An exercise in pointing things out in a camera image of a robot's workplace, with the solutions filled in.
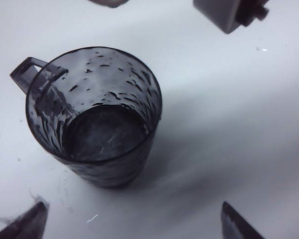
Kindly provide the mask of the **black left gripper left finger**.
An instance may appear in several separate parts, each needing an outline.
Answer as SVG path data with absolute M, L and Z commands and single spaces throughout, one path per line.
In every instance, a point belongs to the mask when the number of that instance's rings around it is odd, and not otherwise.
M 48 218 L 49 204 L 37 202 L 0 231 L 0 239 L 41 239 Z

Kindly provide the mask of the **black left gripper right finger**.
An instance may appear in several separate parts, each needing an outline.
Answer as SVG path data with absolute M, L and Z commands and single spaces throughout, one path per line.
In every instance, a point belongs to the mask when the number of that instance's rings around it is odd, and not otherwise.
M 222 236 L 224 239 L 264 239 L 228 202 L 221 210 Z

